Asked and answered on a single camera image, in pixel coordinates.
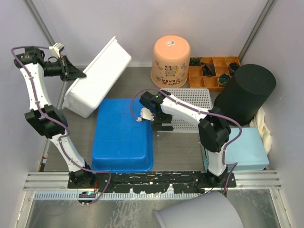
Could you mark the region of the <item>white plastic tub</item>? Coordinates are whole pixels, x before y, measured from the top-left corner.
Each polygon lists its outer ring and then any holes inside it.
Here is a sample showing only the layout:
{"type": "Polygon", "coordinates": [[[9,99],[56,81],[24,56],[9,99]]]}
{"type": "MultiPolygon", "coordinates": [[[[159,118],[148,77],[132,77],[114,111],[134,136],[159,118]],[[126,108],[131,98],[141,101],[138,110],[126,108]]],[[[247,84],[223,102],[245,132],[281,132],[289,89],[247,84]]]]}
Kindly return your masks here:
{"type": "Polygon", "coordinates": [[[85,78],[76,79],[67,89],[62,108],[88,118],[106,97],[132,57],[112,37],[84,69],[85,78]]]}

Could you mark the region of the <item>blue plastic basket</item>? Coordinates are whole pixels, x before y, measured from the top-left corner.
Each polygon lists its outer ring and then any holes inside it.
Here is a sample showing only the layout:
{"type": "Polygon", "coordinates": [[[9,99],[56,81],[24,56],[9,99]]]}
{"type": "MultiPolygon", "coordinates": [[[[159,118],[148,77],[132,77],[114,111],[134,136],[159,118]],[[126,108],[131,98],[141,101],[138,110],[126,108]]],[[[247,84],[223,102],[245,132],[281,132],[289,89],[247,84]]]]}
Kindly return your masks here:
{"type": "Polygon", "coordinates": [[[98,108],[92,168],[112,173],[149,172],[154,165],[150,121],[138,122],[139,99],[106,98],[98,108]]]}

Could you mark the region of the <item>white translucent basket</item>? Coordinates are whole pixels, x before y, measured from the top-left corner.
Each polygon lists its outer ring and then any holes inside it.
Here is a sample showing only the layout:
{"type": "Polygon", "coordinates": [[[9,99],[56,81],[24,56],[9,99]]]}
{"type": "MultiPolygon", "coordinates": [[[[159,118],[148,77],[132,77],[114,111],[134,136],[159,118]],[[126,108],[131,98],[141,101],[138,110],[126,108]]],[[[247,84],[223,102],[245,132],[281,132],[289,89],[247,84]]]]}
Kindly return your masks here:
{"type": "MultiPolygon", "coordinates": [[[[211,101],[208,89],[199,88],[165,88],[165,91],[170,92],[176,98],[205,109],[212,109],[213,103],[211,101]]],[[[171,123],[163,123],[162,126],[172,126],[173,133],[198,133],[198,127],[191,123],[179,119],[176,116],[172,117],[171,123]]]]}

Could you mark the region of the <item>orange plastic container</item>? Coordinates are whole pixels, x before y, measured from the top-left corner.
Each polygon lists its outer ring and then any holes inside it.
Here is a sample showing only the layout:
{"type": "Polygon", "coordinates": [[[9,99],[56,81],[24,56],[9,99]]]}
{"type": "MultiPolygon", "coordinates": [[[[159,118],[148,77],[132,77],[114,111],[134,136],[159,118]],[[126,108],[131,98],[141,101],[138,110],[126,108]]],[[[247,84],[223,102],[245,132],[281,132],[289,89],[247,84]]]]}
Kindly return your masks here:
{"type": "Polygon", "coordinates": [[[159,88],[180,88],[188,78],[190,45],[182,37],[168,35],[153,47],[151,80],[159,88]]]}

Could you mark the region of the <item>large black container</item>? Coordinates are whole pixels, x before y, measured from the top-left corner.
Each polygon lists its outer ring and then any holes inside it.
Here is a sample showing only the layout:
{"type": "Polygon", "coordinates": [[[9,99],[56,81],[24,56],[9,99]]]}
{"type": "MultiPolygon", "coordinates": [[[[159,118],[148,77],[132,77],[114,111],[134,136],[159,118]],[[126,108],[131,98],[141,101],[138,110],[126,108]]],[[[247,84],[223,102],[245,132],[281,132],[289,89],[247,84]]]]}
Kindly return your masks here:
{"type": "Polygon", "coordinates": [[[240,66],[217,96],[214,106],[241,126],[251,122],[276,87],[275,76],[256,64],[240,66]]]}

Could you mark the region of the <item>light blue perforated basket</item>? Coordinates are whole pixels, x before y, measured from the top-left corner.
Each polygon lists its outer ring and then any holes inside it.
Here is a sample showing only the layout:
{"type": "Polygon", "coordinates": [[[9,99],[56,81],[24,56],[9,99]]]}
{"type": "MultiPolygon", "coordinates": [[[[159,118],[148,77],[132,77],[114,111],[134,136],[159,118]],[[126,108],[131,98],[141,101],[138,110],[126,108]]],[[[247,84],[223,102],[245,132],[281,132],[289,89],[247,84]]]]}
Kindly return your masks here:
{"type": "Polygon", "coordinates": [[[207,171],[219,176],[228,165],[235,163],[236,172],[261,171],[269,164],[258,129],[242,128],[241,135],[236,138],[238,134],[238,128],[232,128],[231,133],[224,130],[223,133],[218,133],[219,142],[216,142],[214,134],[199,130],[203,161],[207,171]]]}

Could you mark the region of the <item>grey plastic container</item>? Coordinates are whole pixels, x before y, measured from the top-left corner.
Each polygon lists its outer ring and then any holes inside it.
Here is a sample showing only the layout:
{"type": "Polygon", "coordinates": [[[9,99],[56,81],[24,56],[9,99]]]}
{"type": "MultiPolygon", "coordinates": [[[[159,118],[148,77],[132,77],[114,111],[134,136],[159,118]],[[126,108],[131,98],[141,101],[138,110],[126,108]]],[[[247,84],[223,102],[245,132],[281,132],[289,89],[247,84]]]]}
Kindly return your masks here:
{"type": "Polygon", "coordinates": [[[156,228],[242,228],[242,221],[229,200],[214,191],[153,210],[156,228]]]}

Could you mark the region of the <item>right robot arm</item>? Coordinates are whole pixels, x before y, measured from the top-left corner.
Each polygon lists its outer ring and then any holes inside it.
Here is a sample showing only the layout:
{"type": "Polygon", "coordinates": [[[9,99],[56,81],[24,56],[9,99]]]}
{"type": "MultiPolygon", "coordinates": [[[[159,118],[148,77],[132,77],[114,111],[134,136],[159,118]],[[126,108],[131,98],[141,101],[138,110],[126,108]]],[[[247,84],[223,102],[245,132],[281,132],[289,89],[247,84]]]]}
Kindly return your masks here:
{"type": "Polygon", "coordinates": [[[156,94],[145,92],[140,97],[144,106],[138,121],[152,121],[154,131],[173,131],[170,124],[173,117],[182,119],[198,128],[199,143],[205,151],[208,180],[213,187],[219,187],[227,179],[228,168],[223,163],[224,146],[229,140],[231,128],[227,120],[221,118],[221,110],[199,108],[184,102],[168,91],[156,94]]]}

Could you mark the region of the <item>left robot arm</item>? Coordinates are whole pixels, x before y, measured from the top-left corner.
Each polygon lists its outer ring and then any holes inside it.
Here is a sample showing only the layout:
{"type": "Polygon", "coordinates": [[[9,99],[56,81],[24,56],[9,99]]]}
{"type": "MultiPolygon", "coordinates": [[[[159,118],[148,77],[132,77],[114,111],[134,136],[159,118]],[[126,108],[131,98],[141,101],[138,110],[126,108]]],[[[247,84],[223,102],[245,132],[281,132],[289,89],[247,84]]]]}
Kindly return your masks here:
{"type": "Polygon", "coordinates": [[[66,82],[85,78],[86,75],[62,55],[64,45],[56,43],[47,49],[52,53],[54,62],[44,59],[45,47],[25,46],[24,52],[18,55],[15,54],[15,47],[11,49],[14,64],[23,75],[29,95],[29,112],[24,116],[39,135],[49,139],[57,147],[68,166],[69,181],[81,188],[90,188],[95,183],[95,176],[72,143],[67,120],[52,105],[44,84],[47,76],[59,76],[66,82]]]}

